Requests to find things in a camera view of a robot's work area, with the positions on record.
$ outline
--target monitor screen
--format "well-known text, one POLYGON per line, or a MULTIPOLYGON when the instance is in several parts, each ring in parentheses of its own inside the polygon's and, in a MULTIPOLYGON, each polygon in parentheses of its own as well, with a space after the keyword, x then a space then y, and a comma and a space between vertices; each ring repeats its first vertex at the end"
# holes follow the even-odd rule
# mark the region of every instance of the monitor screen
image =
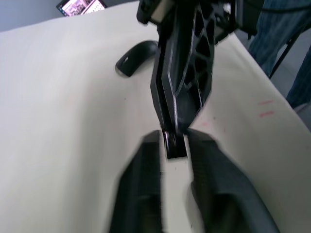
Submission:
POLYGON ((57 8, 64 16, 77 16, 105 9, 101 0, 64 0, 57 8))

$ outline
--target black mouse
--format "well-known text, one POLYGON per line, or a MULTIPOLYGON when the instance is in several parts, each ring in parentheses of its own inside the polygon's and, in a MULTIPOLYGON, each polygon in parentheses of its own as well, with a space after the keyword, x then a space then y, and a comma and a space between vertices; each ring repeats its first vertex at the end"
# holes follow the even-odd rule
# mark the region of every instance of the black mouse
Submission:
POLYGON ((153 40, 143 41, 135 45, 118 60, 116 71, 131 77, 141 64, 156 55, 157 50, 157 42, 153 40))

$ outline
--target white table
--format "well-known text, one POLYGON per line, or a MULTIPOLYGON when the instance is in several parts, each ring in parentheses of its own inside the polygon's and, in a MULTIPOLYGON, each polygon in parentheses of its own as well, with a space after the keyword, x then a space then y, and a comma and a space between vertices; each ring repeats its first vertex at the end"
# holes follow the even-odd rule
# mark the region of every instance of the white table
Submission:
MULTIPOLYGON (((0 232, 109 228, 116 183, 141 137, 159 129, 152 64, 116 61, 156 28, 138 3, 0 33, 0 232)), ((311 227, 311 134, 233 34, 217 48, 212 94, 193 124, 253 181, 282 233, 311 227)), ((167 232, 196 232, 188 162, 163 158, 167 232)))

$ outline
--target jeans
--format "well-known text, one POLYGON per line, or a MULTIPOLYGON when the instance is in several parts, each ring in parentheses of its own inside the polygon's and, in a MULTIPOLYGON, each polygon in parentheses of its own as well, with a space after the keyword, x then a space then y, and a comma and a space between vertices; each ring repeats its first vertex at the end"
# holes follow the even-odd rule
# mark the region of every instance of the jeans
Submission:
MULTIPOLYGON (((265 0, 263 7, 285 9, 310 4, 311 0, 265 0)), ((257 22, 258 33, 248 51, 267 76, 272 72, 279 50, 295 33, 309 24, 311 10, 290 14, 260 14, 257 22)), ((311 100, 311 46, 286 99, 292 108, 311 100)))

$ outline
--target gray floor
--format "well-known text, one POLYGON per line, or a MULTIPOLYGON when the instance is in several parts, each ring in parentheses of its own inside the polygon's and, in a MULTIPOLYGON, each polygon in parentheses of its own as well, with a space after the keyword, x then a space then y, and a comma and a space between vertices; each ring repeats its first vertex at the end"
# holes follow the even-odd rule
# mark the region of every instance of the gray floor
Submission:
MULTIPOLYGON (((236 31, 235 33, 242 44, 248 48, 251 40, 247 39, 247 34, 242 31, 236 31)), ((284 97, 287 96, 291 89, 303 59, 308 52, 311 44, 310 38, 311 30, 301 34, 271 79, 272 83, 284 97)), ((284 49, 285 46, 281 49, 278 56, 281 55, 284 49)), ((311 131, 311 105, 300 111, 298 115, 311 131)))
MULTIPOLYGON (((135 0, 104 0, 107 7, 135 0)), ((61 0, 1 1, 0 32, 8 31, 53 18, 63 17, 56 8, 61 0)))

